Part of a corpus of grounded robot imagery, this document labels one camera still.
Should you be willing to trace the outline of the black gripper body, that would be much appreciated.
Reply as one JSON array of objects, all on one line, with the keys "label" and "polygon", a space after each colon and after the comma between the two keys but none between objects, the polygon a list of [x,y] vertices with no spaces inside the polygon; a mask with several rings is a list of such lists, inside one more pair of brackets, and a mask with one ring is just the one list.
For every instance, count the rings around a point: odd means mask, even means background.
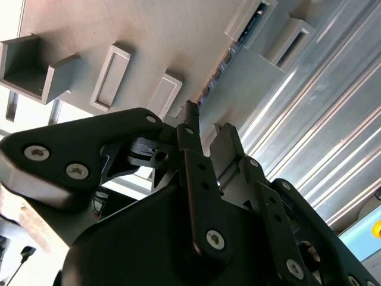
[{"label": "black gripper body", "polygon": [[187,195],[169,187],[85,230],[67,253],[62,285],[277,285],[258,218],[222,199],[206,209],[227,226],[228,265],[192,252]]}]

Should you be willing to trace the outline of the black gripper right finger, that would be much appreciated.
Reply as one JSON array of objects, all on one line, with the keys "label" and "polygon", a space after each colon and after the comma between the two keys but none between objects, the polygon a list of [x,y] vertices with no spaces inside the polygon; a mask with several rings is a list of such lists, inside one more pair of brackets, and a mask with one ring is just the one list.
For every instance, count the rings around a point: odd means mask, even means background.
[{"label": "black gripper right finger", "polygon": [[256,218],[260,273],[268,285],[376,285],[377,280],[285,179],[269,181],[225,124],[210,146],[222,198]]}]

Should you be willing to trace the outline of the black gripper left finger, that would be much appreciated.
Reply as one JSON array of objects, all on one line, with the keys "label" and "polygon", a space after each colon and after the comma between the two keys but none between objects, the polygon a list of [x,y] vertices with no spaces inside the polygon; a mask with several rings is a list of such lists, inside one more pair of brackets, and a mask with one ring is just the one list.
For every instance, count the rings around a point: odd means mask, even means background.
[{"label": "black gripper left finger", "polygon": [[154,170],[151,195],[169,187],[185,191],[192,252],[228,264],[227,226],[206,209],[221,198],[212,162],[202,152],[196,104],[186,103],[185,120],[176,127],[133,108],[15,133],[1,143],[3,184],[68,212],[85,208],[101,184],[141,166]]}]

